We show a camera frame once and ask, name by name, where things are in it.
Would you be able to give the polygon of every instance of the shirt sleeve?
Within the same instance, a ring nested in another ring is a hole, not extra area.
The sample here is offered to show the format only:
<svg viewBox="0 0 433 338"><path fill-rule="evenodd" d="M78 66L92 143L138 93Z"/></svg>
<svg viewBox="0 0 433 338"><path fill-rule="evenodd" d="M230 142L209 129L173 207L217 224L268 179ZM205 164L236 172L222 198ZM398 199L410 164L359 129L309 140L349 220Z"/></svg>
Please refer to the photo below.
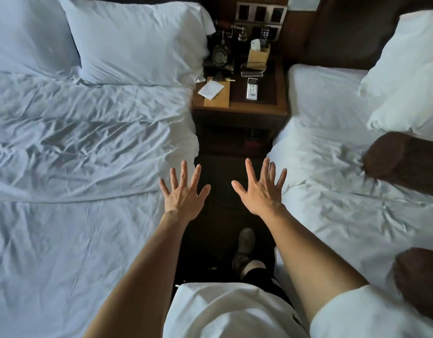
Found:
<svg viewBox="0 0 433 338"><path fill-rule="evenodd" d="M312 338L433 338L433 323L374 286L336 296L310 325Z"/></svg>

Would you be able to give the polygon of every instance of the wooden nightstand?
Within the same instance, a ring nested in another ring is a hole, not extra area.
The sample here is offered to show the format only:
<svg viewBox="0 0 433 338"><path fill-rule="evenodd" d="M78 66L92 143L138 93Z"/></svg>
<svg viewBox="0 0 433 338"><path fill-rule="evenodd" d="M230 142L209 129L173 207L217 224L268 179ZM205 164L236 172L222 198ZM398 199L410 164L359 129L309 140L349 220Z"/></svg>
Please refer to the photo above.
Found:
<svg viewBox="0 0 433 338"><path fill-rule="evenodd" d="M246 99L247 78L239 70L232 79L229 108L204 107L197 92L205 83L196 86L192 111L200 154L264 157L288 115L282 57L270 57L264 77L259 77L257 101ZM247 139L252 130L257 140Z"/></svg>

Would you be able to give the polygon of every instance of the mattress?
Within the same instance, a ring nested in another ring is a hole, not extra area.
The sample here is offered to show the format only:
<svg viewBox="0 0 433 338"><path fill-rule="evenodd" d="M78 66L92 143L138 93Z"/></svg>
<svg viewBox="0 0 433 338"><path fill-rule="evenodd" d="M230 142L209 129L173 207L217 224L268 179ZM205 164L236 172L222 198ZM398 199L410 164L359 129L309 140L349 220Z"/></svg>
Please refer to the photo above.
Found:
<svg viewBox="0 0 433 338"><path fill-rule="evenodd" d="M0 73L0 337L81 337L198 153L185 87Z"/></svg>
<svg viewBox="0 0 433 338"><path fill-rule="evenodd" d="M293 66L293 116L269 158L287 168L283 202L367 280L398 297L391 265L413 246L433 249L433 197L366 177L362 155L379 134L366 122L380 100L357 96L364 71Z"/></svg>

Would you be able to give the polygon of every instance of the floor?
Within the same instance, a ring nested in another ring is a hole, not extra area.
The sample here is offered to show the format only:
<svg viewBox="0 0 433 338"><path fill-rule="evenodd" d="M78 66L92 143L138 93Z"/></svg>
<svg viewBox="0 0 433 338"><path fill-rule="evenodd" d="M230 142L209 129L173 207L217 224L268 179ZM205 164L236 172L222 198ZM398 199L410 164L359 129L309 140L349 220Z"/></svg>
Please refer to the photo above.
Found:
<svg viewBox="0 0 433 338"><path fill-rule="evenodd" d="M212 267L231 269L240 231L251 227L256 233L253 258L274 267L274 240L263 221L244 207L231 186L238 180L247 187L245 159L239 157L200 155L195 164L202 165L198 190L211 184L206 204L184 234L176 272L176 282L193 280L194 276ZM253 159L259 175L262 159Z"/></svg>

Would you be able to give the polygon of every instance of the finger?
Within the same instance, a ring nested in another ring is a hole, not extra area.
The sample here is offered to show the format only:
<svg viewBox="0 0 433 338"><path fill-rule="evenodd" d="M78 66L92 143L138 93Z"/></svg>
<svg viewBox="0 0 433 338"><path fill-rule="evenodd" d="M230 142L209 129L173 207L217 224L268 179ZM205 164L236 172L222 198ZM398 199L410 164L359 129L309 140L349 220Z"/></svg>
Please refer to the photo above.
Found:
<svg viewBox="0 0 433 338"><path fill-rule="evenodd" d="M173 167L170 169L170 178L171 178L171 192L173 192L176 188L179 187L177 183L176 169Z"/></svg>
<svg viewBox="0 0 433 338"><path fill-rule="evenodd" d="M199 193L199 196L197 197L199 199L199 201L202 202L202 204L204 204L204 201L206 200L207 196L210 193L210 185L206 185L202 188L201 193Z"/></svg>
<svg viewBox="0 0 433 338"><path fill-rule="evenodd" d="M263 160L262 170L260 171L260 181L268 180L268 168L270 167L270 159Z"/></svg>
<svg viewBox="0 0 433 338"><path fill-rule="evenodd" d="M180 184L179 184L179 186L187 187L188 170L187 170L187 162L185 160L182 161L181 169L182 169L182 171L180 172Z"/></svg>
<svg viewBox="0 0 433 338"><path fill-rule="evenodd" d="M284 186L284 182L286 181L287 178L287 169L283 169L281 172L281 176L279 177L279 180L277 181L276 186L279 187L280 189L282 189L282 187Z"/></svg>
<svg viewBox="0 0 433 338"><path fill-rule="evenodd" d="M273 182L276 179L276 164L274 162L270 163L270 173L268 174L268 180Z"/></svg>
<svg viewBox="0 0 433 338"><path fill-rule="evenodd" d="M168 187L166 187L165 181L163 179L160 179L160 189L162 190L163 197L168 197L170 195L170 191Z"/></svg>
<svg viewBox="0 0 433 338"><path fill-rule="evenodd" d="M250 159L246 159L245 165L246 165L247 181L249 185L251 182L256 182L257 178L253 169L253 164L251 163Z"/></svg>
<svg viewBox="0 0 433 338"><path fill-rule="evenodd" d="M199 183L199 177L201 176L201 165L197 165L196 169L194 170L193 176L191 177L191 184L190 189L191 190L197 190L197 184Z"/></svg>
<svg viewBox="0 0 433 338"><path fill-rule="evenodd" d="M240 196L244 196L247 192L246 190L243 188L242 184L240 184L238 181L233 180L231 182L232 187L234 188L234 191Z"/></svg>

